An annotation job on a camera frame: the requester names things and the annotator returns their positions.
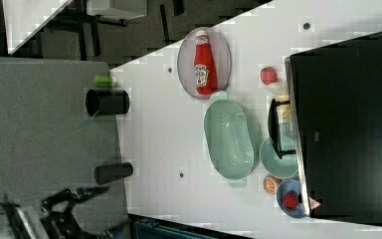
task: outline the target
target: blue bowl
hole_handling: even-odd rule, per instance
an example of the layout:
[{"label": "blue bowl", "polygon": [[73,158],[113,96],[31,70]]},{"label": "blue bowl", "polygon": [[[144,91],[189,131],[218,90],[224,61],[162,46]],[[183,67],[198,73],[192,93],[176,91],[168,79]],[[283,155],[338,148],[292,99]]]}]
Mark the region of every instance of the blue bowl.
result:
[{"label": "blue bowl", "polygon": [[291,209],[284,206],[284,197],[285,197],[285,195],[287,195],[287,193],[289,193],[291,191],[295,192],[297,195],[300,195],[299,181],[296,181],[294,179],[288,179],[288,180],[283,181],[279,185],[278,191],[276,192],[276,200],[278,201],[279,207],[289,217],[293,217],[293,218],[305,217],[305,214],[303,212],[302,203],[300,203],[299,206],[295,210],[291,210]]}]

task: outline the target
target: black cylinder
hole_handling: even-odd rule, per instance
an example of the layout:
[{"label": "black cylinder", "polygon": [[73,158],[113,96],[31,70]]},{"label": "black cylinder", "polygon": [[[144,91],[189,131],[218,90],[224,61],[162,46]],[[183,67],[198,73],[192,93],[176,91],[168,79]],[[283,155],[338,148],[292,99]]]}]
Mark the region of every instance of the black cylinder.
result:
[{"label": "black cylinder", "polygon": [[86,95],[89,115],[124,115],[129,110],[129,96],[126,91],[115,89],[91,89]]},{"label": "black cylinder", "polygon": [[116,163],[95,168],[95,182],[103,185],[132,175],[133,168],[130,162]]}]

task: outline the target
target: ketchup label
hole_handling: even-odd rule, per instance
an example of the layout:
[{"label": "ketchup label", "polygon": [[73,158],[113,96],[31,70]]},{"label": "ketchup label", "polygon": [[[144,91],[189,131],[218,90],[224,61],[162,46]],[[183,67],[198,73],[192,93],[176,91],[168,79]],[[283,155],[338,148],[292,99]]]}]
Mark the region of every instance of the ketchup label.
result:
[{"label": "ketchup label", "polygon": [[201,45],[201,44],[206,44],[206,43],[209,43],[209,38],[208,37],[198,37],[197,38],[197,44],[198,45]]},{"label": "ketchup label", "polygon": [[204,87],[207,84],[209,71],[207,67],[201,64],[195,66],[194,77],[197,87]]}]

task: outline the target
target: small bowl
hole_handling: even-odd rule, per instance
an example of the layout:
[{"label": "small bowl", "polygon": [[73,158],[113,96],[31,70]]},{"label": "small bowl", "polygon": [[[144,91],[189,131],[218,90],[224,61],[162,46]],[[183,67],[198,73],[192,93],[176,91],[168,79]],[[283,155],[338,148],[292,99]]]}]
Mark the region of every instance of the small bowl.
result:
[{"label": "small bowl", "polygon": [[283,181],[279,185],[278,191],[276,192],[276,201],[278,202],[279,207],[289,217],[293,217],[293,218],[305,217],[302,203],[300,203],[295,210],[291,210],[284,206],[284,197],[285,195],[287,195],[287,193],[291,191],[295,192],[297,195],[301,194],[299,181],[296,181],[294,179],[288,179]]},{"label": "small bowl", "polygon": [[[281,142],[283,150],[295,150],[295,143],[290,137],[281,134]],[[269,137],[260,147],[260,159],[265,169],[275,177],[288,179],[297,174],[296,154],[287,154],[280,159]]]}]

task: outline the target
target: red object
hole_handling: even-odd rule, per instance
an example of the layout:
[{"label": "red object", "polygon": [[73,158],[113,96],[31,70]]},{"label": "red object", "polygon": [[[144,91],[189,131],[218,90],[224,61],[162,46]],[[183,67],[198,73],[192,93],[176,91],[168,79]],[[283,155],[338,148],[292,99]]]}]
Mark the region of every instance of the red object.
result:
[{"label": "red object", "polygon": [[260,73],[260,77],[262,78],[262,82],[266,86],[278,80],[278,74],[276,73],[273,67],[267,67],[262,69],[262,72]]},{"label": "red object", "polygon": [[197,92],[201,95],[211,95],[217,91],[217,77],[207,32],[198,31],[196,41],[194,78]]},{"label": "red object", "polygon": [[295,210],[299,205],[297,195],[294,192],[288,192],[284,197],[284,206],[290,210]]}]

